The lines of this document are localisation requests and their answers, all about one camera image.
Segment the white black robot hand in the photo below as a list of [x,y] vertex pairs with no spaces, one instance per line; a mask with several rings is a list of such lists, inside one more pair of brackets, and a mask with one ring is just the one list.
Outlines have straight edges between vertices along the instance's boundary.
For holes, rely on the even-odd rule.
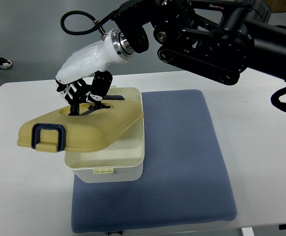
[[124,64],[134,56],[134,50],[120,31],[113,29],[103,40],[74,52],[56,75],[57,91],[70,105],[70,116],[80,114],[80,105],[89,103],[89,111],[108,109],[102,103],[111,86],[111,64]]

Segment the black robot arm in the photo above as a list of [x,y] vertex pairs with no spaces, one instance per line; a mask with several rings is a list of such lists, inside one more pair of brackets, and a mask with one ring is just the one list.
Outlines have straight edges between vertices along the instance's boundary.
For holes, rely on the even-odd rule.
[[225,85],[251,68],[286,81],[286,29],[261,0],[130,0],[112,19],[137,53],[154,28],[161,61]]

